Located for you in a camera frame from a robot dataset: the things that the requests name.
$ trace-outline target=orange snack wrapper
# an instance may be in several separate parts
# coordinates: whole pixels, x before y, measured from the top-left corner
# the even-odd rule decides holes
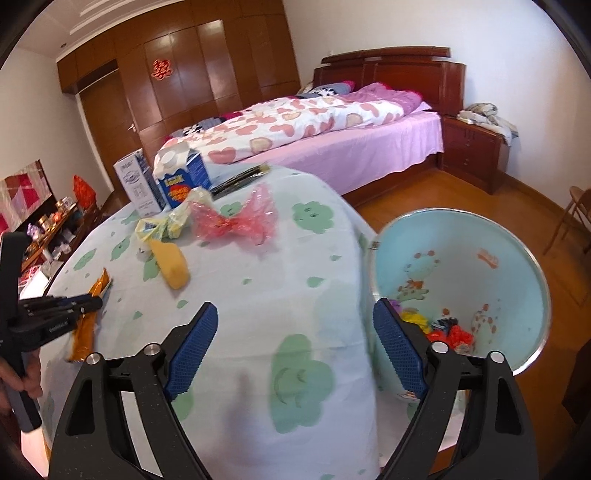
[[[109,280],[109,274],[106,268],[103,268],[103,273],[88,293],[93,297],[99,297],[109,284]],[[85,313],[78,320],[76,330],[72,332],[74,344],[72,346],[72,354],[68,359],[69,362],[83,362],[87,356],[95,351],[95,323],[97,314],[98,312]]]

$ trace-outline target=red gift bag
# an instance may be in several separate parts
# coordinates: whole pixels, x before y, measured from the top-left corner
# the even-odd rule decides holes
[[[74,195],[78,205],[84,210],[96,203],[96,192],[78,175],[74,175]]]

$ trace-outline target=wooden nightstand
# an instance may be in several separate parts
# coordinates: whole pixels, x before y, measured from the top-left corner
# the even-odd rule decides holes
[[[502,135],[445,117],[443,145],[442,170],[491,195],[501,185],[509,160],[509,147]]]

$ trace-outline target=yellow sponge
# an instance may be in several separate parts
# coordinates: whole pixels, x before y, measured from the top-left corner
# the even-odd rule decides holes
[[[187,261],[180,248],[172,243],[163,243],[159,240],[149,240],[152,253],[156,257],[156,263],[160,267],[160,273],[166,283],[173,290],[183,288],[190,279]]]
[[[423,333],[431,333],[431,327],[429,326],[429,321],[421,315],[419,312],[413,310],[403,310],[400,314],[400,318],[403,321],[408,323],[414,323],[415,325],[419,325]]]

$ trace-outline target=light blue bucket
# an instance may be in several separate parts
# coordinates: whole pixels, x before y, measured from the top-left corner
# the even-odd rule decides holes
[[[428,319],[448,314],[473,333],[472,355],[503,352],[515,375],[539,356],[550,331],[550,292],[529,249],[497,223],[432,208],[389,223],[370,250],[375,300],[398,299]],[[373,338],[381,386],[408,398]]]

